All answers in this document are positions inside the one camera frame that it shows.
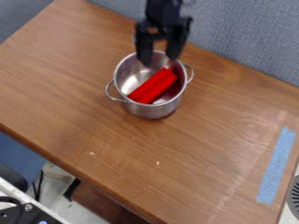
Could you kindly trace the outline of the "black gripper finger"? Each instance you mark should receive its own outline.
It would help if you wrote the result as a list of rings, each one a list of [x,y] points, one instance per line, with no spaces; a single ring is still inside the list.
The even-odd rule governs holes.
[[[147,20],[135,24],[135,50],[137,57],[146,67],[151,65],[154,53],[154,36],[149,29],[151,24]]]
[[[185,17],[179,24],[169,29],[166,54],[171,60],[177,60],[183,52],[183,48],[191,32],[193,18]]]

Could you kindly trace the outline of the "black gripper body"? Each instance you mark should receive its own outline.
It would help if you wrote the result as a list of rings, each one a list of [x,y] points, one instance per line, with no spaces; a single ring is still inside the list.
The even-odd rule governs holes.
[[[147,0],[146,3],[146,29],[159,32],[174,32],[181,26],[181,9],[183,0]]]

